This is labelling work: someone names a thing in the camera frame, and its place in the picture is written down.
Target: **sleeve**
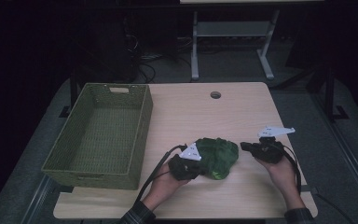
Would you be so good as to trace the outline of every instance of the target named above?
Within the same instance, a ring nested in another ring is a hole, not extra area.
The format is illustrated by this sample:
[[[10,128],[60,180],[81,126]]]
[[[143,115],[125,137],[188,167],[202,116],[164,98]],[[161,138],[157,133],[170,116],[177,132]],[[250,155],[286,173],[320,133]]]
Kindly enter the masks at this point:
[[[297,208],[284,214],[288,224],[314,224],[315,221],[308,208]]]
[[[137,202],[121,219],[118,224],[151,223],[156,216],[142,202]]]

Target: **green wicker basket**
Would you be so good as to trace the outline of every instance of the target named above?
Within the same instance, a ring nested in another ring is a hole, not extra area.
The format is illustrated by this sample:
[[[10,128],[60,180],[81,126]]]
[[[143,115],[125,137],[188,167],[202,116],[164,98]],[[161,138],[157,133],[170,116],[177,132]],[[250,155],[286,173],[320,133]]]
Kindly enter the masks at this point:
[[[138,189],[152,109],[147,85],[87,83],[42,171],[65,186]]]

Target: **person's left hand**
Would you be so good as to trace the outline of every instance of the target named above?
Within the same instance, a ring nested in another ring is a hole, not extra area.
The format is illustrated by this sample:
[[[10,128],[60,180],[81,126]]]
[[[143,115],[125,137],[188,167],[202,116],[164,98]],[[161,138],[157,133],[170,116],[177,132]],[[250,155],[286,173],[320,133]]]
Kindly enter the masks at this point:
[[[152,186],[142,202],[147,208],[153,211],[188,182],[190,182],[190,180],[176,180],[170,173],[170,167],[166,162],[157,172]]]

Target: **person's right hand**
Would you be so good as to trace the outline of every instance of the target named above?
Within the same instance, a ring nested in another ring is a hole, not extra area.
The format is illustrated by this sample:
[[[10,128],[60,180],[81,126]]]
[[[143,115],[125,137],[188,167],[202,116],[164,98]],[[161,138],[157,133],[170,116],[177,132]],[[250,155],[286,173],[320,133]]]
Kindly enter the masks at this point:
[[[305,207],[296,188],[296,175],[292,163],[287,158],[274,164],[256,159],[268,171],[272,182],[281,192],[287,206],[287,210]]]

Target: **table leg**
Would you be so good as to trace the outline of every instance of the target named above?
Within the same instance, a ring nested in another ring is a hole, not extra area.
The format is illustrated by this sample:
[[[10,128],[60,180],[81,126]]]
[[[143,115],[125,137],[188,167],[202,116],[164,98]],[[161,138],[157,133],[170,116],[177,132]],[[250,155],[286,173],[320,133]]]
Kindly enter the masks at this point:
[[[197,57],[197,11],[195,11],[193,20],[193,50],[191,52],[191,79],[198,80],[199,77],[199,59]]]
[[[266,34],[266,42],[262,49],[257,50],[258,58],[260,59],[261,65],[263,66],[264,73],[266,74],[267,79],[274,79],[271,68],[269,66],[269,61],[267,60],[267,51],[269,50],[269,43],[271,42],[272,35],[274,34],[275,25],[278,20],[280,10],[275,10],[272,15],[272,19],[269,23],[269,27]]]

